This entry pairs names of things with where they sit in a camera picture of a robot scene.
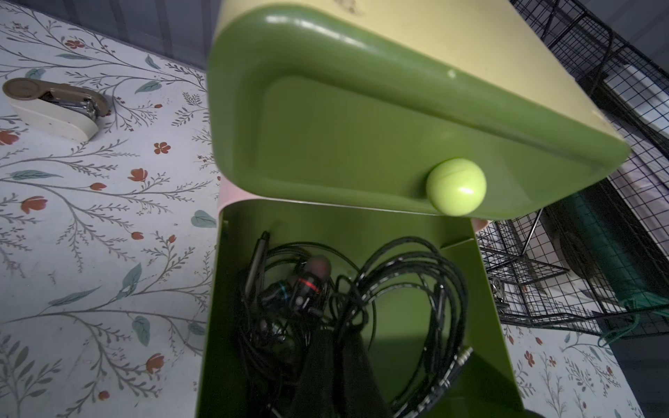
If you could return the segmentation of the green drawer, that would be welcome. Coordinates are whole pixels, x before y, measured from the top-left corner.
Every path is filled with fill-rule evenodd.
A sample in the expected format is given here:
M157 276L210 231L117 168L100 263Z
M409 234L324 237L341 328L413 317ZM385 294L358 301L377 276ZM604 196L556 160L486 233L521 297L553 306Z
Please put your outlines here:
M468 219L220 215L199 417L525 417Z

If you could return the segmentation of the green yellow drawer cabinet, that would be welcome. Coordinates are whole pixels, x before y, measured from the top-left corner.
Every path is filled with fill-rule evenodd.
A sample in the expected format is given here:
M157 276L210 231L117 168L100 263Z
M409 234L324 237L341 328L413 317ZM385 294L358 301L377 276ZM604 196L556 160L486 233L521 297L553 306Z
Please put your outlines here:
M512 219L617 170L630 147L507 1L226 1L207 65L214 158L266 198Z

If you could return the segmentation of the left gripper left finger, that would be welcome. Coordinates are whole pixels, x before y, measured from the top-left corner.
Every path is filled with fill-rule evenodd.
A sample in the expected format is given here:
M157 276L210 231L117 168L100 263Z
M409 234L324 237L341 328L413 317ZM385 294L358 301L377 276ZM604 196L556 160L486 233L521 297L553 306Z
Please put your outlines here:
M334 332L318 329L302 368L288 417L334 417L336 344Z

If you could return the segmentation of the black earphones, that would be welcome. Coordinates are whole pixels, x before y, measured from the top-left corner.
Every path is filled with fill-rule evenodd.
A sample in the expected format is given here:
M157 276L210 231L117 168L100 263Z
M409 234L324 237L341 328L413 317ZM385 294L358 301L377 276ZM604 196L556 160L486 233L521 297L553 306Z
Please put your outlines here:
M330 295L332 263L304 245L270 247L265 231L241 272L236 338L245 366L270 381L295 382Z
M341 387L344 308L359 265L334 247L272 248L263 233L241 275L235 338L250 417L334 417Z
M420 417L444 398L471 356L463 342L465 276L427 240L380 247L353 277L361 300L344 308L343 341L362 336L391 417Z

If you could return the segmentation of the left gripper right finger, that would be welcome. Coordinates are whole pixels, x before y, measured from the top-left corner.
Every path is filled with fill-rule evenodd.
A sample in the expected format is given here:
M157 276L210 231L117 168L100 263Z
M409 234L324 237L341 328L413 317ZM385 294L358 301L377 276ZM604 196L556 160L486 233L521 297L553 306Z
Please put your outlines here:
M339 360L339 413L341 417L391 417L379 390L362 336L348 334Z

